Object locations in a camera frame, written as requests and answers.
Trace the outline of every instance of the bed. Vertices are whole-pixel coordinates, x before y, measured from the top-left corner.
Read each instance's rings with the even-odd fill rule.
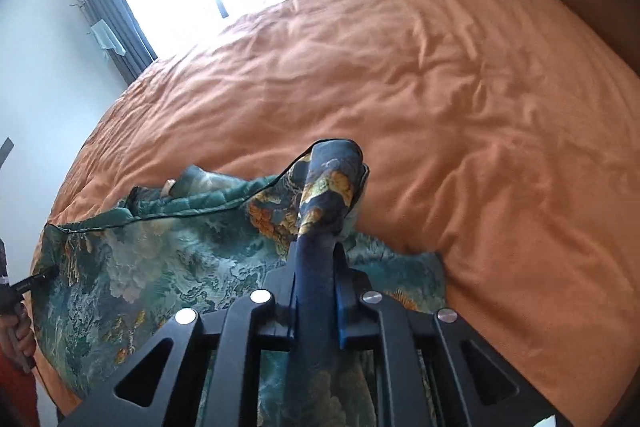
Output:
[[[127,89],[50,221],[190,164],[249,179],[354,139],[370,167],[358,229],[439,251],[449,304],[576,427],[616,406],[611,425],[636,425],[621,397],[640,365],[639,8],[293,0],[246,16]],[[70,412],[78,397],[36,359]]]

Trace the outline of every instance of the gray curtain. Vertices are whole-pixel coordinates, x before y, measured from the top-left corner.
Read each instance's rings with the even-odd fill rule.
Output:
[[[126,0],[85,0],[84,8],[91,24],[100,19],[109,25],[126,53],[124,56],[109,54],[127,84],[140,76],[156,58],[156,53],[136,21]]]

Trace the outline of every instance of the hand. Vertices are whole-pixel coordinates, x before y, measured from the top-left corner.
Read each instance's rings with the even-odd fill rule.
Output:
[[[16,315],[0,315],[0,347],[2,347],[5,356],[12,362],[17,361],[16,353],[6,330],[15,326],[18,326],[15,331],[15,336],[18,338],[18,349],[24,353],[25,357],[32,357],[36,351],[36,338],[33,330],[31,330],[31,319],[24,304],[20,304],[19,317]]]

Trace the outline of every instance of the white cloth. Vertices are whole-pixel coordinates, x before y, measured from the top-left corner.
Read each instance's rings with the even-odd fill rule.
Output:
[[[112,29],[109,28],[109,25],[104,21],[104,19],[100,19],[97,23],[91,26],[91,33],[94,34],[95,39],[98,41],[98,44],[100,44],[102,49],[113,50],[120,56],[127,53],[124,46],[120,43],[115,33],[113,33]]]

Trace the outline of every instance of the metal screw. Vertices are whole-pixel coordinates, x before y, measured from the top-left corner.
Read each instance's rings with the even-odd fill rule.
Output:
[[[271,292],[268,290],[255,290],[251,292],[250,298],[256,304],[263,304],[271,300]]]
[[[438,311],[438,318],[444,323],[453,324],[458,320],[458,314],[451,308],[443,308]]]
[[[378,304],[382,301],[382,293],[376,291],[364,292],[362,295],[362,300],[367,304]]]
[[[191,308],[182,308],[177,312],[177,314],[175,314],[175,321],[178,324],[191,324],[197,316],[198,314],[195,310],[192,310]]]

